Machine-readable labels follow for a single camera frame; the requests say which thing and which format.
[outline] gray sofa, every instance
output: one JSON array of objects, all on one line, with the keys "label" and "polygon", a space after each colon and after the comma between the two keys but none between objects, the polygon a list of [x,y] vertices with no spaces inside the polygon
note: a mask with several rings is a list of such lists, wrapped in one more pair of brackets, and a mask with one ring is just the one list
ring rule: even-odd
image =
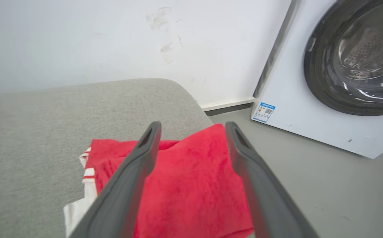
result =
[{"label": "gray sofa", "polygon": [[0,237],[64,237],[63,206],[83,197],[79,155],[92,139],[137,140],[152,121],[173,140],[212,124],[165,79],[0,95]]}]

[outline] front-load washing machine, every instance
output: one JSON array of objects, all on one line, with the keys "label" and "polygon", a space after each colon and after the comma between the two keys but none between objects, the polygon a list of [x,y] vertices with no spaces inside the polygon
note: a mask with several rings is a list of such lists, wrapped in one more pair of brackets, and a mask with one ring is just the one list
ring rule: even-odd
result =
[{"label": "front-load washing machine", "polygon": [[251,118],[376,158],[383,153],[383,0],[293,6]]}]

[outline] washing machine drum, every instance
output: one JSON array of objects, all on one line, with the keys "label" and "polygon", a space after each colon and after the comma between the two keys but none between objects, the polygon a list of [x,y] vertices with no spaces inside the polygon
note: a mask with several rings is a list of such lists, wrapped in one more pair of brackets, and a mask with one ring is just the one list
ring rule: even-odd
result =
[{"label": "washing machine drum", "polygon": [[383,115],[383,0],[336,3],[308,41],[306,82],[334,110]]}]

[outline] towel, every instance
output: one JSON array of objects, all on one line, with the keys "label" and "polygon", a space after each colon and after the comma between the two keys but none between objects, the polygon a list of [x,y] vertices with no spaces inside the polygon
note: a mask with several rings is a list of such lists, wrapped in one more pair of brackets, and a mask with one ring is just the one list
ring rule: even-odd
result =
[{"label": "towel", "polygon": [[[80,157],[86,161],[85,199],[88,181],[99,194],[136,143],[92,141],[89,151]],[[87,196],[90,201],[93,194]],[[79,220],[67,220],[75,217],[75,204],[67,206],[64,213],[70,209],[71,213],[65,216],[66,226],[69,221],[75,227]],[[67,229],[67,235],[74,227]],[[232,168],[223,125],[213,125],[181,141],[160,142],[154,170],[143,187],[134,237],[241,238],[252,232],[243,183]]]}]

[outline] gray floor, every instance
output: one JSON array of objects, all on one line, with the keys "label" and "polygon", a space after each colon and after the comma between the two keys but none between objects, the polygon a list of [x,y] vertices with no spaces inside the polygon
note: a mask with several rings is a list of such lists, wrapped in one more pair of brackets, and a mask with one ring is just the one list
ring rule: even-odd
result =
[{"label": "gray floor", "polygon": [[371,160],[250,120],[236,122],[322,238],[383,238],[383,154]]}]

